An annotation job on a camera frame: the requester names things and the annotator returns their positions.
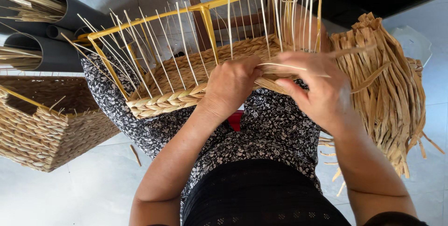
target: floral print pants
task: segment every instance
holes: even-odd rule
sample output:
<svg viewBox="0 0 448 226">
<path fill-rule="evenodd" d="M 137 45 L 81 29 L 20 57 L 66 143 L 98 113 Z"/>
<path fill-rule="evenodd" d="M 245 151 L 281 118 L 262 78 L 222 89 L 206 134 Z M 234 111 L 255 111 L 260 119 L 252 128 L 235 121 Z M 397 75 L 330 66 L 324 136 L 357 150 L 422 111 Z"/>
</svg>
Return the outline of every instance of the floral print pants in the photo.
<svg viewBox="0 0 448 226">
<path fill-rule="evenodd" d="M 108 74 L 99 56 L 93 54 L 89 58 Z M 82 58 L 81 62 L 89 89 L 99 107 L 152 159 L 174 137 L 194 110 L 192 106 L 153 118 L 137 119 L 127 107 L 118 87 L 86 58 Z M 133 86 L 130 81 L 120 71 L 115 72 L 125 90 L 131 93 Z M 131 76 L 131 80 L 138 85 L 135 76 Z M 297 83 L 306 87 L 301 80 Z M 216 128 L 205 143 L 182 192 L 182 200 L 199 179 L 216 166 L 246 159 L 271 159 L 293 166 L 310 178 L 320 190 L 315 175 L 319 133 L 320 127 L 300 111 L 291 97 L 265 88 L 255 90 L 244 102 L 241 131 L 233 131 L 226 121 Z"/>
</svg>

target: gray floor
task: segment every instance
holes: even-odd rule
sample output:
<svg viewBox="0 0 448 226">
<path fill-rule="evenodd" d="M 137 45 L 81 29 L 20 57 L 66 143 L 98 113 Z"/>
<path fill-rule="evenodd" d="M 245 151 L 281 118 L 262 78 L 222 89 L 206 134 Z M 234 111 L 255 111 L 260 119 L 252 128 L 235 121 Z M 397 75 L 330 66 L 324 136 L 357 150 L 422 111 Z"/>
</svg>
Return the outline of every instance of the gray floor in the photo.
<svg viewBox="0 0 448 226">
<path fill-rule="evenodd" d="M 129 10 L 137 16 L 138 5 L 148 14 L 165 10 L 167 0 L 81 0 L 107 12 Z M 446 149 L 448 109 L 448 0 L 428 4 L 384 20 L 386 28 L 409 25 L 432 43 L 432 58 L 423 70 L 427 96 L 425 133 L 442 149 Z M 408 154 L 411 178 L 403 179 L 412 195 L 420 219 L 432 226 L 448 225 L 448 158 L 425 139 L 424 160 L 418 147 Z M 126 225 L 132 196 L 150 164 L 140 151 L 143 166 L 139 167 L 129 149 L 130 141 L 119 134 L 65 166 L 46 174 L 0 158 L 0 218 L 2 225 Z M 332 149 L 320 147 L 324 153 Z M 324 165 L 335 157 L 319 155 L 317 176 L 325 196 L 354 225 L 346 190 L 336 194 L 343 182 L 332 182 L 337 166 Z"/>
</svg>

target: gray pipe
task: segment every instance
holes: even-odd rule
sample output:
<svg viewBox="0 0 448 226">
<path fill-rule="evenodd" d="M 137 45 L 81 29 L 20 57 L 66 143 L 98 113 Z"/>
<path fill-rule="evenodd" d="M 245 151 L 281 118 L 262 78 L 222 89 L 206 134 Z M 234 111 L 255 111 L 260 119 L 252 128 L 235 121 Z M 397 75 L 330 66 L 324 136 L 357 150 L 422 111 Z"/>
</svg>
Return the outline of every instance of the gray pipe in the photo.
<svg viewBox="0 0 448 226">
<path fill-rule="evenodd" d="M 32 71 L 42 72 L 84 72 L 76 49 L 67 42 L 39 36 L 12 34 L 4 46 L 27 50 L 41 50 L 42 62 Z"/>
<path fill-rule="evenodd" d="M 67 11 L 62 19 L 53 23 L 53 25 L 68 29 L 75 32 L 77 29 L 85 26 L 86 24 L 78 17 L 86 18 L 96 29 L 102 29 L 113 27 L 110 16 L 99 12 L 92 7 L 80 2 L 79 0 L 58 0 L 67 4 Z"/>
<path fill-rule="evenodd" d="M 55 25 L 50 25 L 47 27 L 47 36 L 52 39 L 67 41 L 62 34 L 64 34 L 69 40 L 73 40 L 75 38 L 75 33 L 65 28 L 60 28 Z"/>
<path fill-rule="evenodd" d="M 0 16 L 2 17 L 10 17 L 10 16 L 16 16 L 17 11 L 6 8 L 6 7 L 15 7 L 18 6 L 18 4 L 10 1 L 10 0 L 0 0 Z M 20 31 L 22 33 L 27 33 L 31 35 L 36 36 L 42 36 L 45 37 L 45 31 L 47 29 L 48 23 L 44 22 L 25 22 L 25 21 L 16 21 L 15 19 L 5 19 L 0 18 L 0 22 L 16 29 L 17 31 Z M 17 33 L 15 30 L 0 24 L 0 33 L 4 35 L 10 35 Z"/>
</svg>

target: woman's right hand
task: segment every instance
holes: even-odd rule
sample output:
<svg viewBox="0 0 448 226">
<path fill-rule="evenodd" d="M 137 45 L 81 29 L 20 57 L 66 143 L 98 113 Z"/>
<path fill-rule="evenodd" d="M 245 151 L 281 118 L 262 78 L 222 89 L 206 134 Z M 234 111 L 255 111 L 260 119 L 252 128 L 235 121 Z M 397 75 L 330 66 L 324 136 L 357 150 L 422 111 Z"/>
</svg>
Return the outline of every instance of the woman's right hand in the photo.
<svg viewBox="0 0 448 226">
<path fill-rule="evenodd" d="M 360 118 L 351 105 L 349 79 L 331 58 L 324 53 L 284 52 L 278 59 L 283 64 L 306 68 L 297 70 L 297 74 L 308 85 L 308 92 L 289 79 L 276 82 L 316 124 L 333 136 L 353 132 L 354 126 L 361 127 Z"/>
</svg>

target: red stool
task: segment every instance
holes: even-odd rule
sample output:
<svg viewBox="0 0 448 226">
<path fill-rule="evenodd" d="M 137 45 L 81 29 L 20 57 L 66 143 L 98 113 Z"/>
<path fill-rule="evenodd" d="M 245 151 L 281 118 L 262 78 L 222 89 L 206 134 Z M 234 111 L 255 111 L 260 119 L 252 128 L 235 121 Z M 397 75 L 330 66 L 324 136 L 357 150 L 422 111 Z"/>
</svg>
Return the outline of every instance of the red stool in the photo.
<svg viewBox="0 0 448 226">
<path fill-rule="evenodd" d="M 244 113 L 243 110 L 237 110 L 234 114 L 232 114 L 230 117 L 227 118 L 233 130 L 236 132 L 240 130 L 240 120 L 243 113 Z"/>
</svg>

